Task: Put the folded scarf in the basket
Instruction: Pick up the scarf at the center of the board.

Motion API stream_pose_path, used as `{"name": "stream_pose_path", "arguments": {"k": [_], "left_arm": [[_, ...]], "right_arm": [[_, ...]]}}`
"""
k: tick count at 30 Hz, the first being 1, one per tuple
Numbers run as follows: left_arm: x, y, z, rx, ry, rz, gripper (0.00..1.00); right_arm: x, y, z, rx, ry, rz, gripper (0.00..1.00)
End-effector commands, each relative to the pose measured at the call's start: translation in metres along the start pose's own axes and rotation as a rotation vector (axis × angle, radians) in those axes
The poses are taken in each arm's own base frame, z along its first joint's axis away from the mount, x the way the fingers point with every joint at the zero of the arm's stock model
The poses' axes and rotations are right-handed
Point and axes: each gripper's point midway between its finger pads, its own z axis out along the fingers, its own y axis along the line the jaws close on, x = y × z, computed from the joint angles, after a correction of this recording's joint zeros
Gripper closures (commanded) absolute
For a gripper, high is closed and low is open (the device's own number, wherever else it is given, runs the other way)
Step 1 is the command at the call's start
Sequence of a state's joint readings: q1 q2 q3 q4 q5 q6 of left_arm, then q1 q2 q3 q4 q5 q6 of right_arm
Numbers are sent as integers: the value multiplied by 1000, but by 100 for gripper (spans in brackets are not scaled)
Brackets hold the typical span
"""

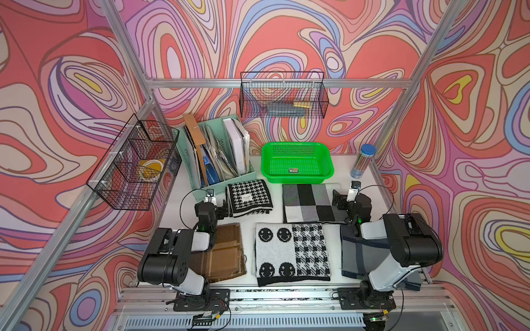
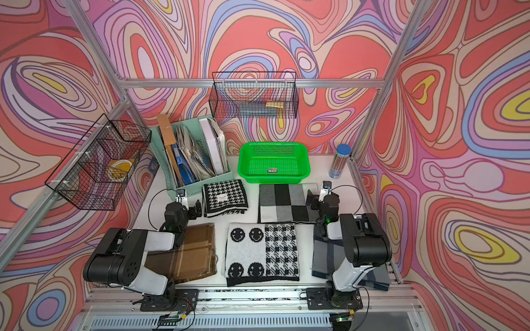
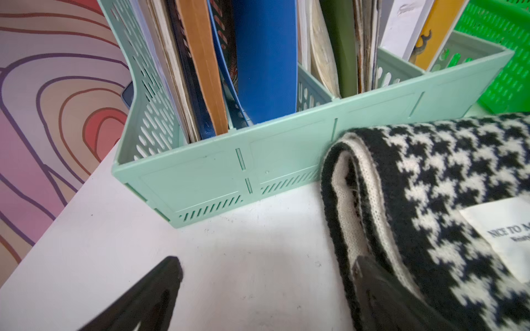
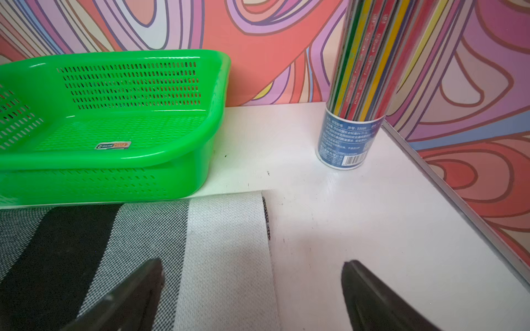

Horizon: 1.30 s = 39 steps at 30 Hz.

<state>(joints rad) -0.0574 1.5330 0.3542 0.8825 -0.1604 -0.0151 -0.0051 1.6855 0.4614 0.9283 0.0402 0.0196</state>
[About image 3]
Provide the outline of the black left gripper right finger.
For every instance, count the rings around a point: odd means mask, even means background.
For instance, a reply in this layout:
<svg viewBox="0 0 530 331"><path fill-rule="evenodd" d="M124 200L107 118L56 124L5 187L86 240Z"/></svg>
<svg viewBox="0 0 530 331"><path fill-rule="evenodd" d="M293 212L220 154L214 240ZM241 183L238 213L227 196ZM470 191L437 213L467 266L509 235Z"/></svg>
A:
<svg viewBox="0 0 530 331"><path fill-rule="evenodd" d="M354 288L363 330L458 330L368 256L354 263Z"/></svg>

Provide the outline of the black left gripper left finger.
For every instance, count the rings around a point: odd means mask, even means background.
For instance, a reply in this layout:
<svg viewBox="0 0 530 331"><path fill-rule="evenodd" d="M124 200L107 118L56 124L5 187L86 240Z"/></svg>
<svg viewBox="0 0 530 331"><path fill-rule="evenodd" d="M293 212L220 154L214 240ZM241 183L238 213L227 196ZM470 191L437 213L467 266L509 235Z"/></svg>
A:
<svg viewBox="0 0 530 331"><path fill-rule="evenodd" d="M168 256L82 330L168 330L184 278Z"/></svg>

